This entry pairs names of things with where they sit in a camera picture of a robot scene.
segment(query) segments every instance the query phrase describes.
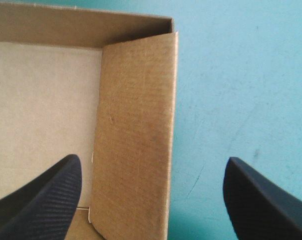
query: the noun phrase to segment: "teal floor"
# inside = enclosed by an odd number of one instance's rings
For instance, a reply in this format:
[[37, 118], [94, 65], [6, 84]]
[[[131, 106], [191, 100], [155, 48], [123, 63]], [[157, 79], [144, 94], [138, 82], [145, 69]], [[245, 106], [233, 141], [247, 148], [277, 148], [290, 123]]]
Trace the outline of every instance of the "teal floor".
[[169, 240], [236, 239], [222, 197], [229, 156], [302, 199], [302, 0], [27, 2], [174, 17]]

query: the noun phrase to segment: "cardboard flap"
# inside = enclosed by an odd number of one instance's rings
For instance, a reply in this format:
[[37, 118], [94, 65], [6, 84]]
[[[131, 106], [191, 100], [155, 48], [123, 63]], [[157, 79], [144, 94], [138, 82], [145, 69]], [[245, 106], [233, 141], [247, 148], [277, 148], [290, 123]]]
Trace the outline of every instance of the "cardboard flap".
[[91, 221], [108, 240], [167, 237], [177, 34], [103, 49]]
[[171, 30], [170, 17], [0, 2], [0, 42], [101, 48]]

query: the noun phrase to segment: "cardboard box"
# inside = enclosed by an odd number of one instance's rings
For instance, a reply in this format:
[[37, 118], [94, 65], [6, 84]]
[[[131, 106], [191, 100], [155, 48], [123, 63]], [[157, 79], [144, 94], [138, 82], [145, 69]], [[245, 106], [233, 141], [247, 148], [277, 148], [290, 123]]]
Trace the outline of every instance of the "cardboard box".
[[166, 239], [177, 40], [169, 17], [0, 3], [0, 198], [74, 153], [66, 239]]

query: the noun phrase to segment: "cardboard box wall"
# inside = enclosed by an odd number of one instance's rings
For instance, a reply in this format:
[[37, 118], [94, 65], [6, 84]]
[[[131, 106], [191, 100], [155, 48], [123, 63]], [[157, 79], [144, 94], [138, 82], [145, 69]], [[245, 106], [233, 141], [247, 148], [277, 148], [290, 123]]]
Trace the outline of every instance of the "cardboard box wall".
[[0, 3], [0, 198], [75, 153], [85, 210], [67, 239], [166, 239], [172, 31], [169, 17]]

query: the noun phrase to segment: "textured rubber surface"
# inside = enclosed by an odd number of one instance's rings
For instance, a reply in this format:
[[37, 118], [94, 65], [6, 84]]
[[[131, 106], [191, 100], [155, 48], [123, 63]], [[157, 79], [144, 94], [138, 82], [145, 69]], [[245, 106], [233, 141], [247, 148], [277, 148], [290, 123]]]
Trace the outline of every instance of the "textured rubber surface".
[[0, 240], [63, 240], [82, 186], [81, 164], [68, 155], [0, 199]]
[[302, 201], [239, 158], [228, 161], [223, 192], [239, 240], [302, 240]]

